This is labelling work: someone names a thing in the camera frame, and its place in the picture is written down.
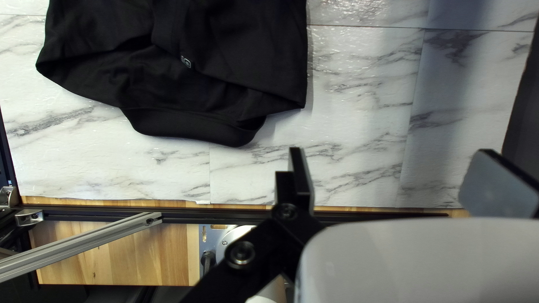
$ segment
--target small logo tag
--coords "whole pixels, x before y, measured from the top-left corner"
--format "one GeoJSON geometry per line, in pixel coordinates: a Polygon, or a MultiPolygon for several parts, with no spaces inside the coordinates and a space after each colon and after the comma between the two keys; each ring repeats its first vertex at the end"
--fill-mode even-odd
{"type": "Polygon", "coordinates": [[[185,64],[185,66],[187,66],[188,68],[191,68],[191,61],[185,59],[183,56],[182,56],[182,62],[183,64],[185,64]]]}

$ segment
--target wooden surface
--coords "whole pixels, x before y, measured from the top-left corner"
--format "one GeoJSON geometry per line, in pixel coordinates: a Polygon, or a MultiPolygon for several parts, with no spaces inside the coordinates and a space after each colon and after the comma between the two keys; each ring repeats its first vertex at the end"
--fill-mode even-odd
{"type": "MultiPolygon", "coordinates": [[[[184,200],[83,200],[22,197],[25,204],[107,205],[179,208],[270,209],[271,205],[196,204],[184,200]]],[[[328,211],[445,212],[468,217],[464,209],[316,206],[328,211]]],[[[105,225],[102,222],[39,223],[33,247],[105,225]]],[[[38,270],[42,284],[194,285],[199,277],[198,225],[159,224],[38,270]]]]}
{"type": "MultiPolygon", "coordinates": [[[[42,222],[33,247],[99,228],[102,222],[42,222]]],[[[194,285],[198,225],[159,224],[38,270],[42,284],[194,285]]]]}

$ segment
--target black garment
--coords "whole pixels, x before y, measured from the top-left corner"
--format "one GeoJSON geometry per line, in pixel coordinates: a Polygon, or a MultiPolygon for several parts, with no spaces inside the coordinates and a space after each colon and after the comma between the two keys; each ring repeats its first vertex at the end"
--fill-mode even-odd
{"type": "Polygon", "coordinates": [[[145,135],[239,147],[303,108],[305,0],[51,0],[37,70],[145,135]]]}

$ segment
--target white marble surface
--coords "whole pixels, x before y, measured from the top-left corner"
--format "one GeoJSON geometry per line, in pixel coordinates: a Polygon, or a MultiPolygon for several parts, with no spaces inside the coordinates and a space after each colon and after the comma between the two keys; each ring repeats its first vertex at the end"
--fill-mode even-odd
{"type": "Polygon", "coordinates": [[[0,15],[44,16],[49,0],[0,0],[0,15]]]}
{"type": "Polygon", "coordinates": [[[426,28],[533,31],[537,0],[430,0],[426,28]]]}
{"type": "Polygon", "coordinates": [[[0,105],[22,195],[209,200],[209,145],[145,136],[34,64],[44,17],[0,16],[0,105]]]}
{"type": "Polygon", "coordinates": [[[270,116],[242,148],[210,147],[212,203],[271,203],[274,171],[286,170],[288,147],[299,146],[318,205],[394,205],[423,31],[311,26],[310,32],[314,100],[270,116]]]}
{"type": "Polygon", "coordinates": [[[425,27],[429,0],[309,0],[310,24],[425,27]]]}
{"type": "Polygon", "coordinates": [[[460,206],[473,153],[501,149],[532,36],[426,31],[397,206],[460,206]]]}
{"type": "Polygon", "coordinates": [[[0,0],[0,105],[23,195],[271,203],[274,171],[300,146],[318,205],[400,207],[458,207],[469,157],[501,147],[539,10],[536,0],[309,0],[307,107],[270,116],[233,149],[141,135],[117,108],[39,75],[47,6],[0,0]],[[493,32],[428,30],[421,55],[423,27],[493,32]]]}

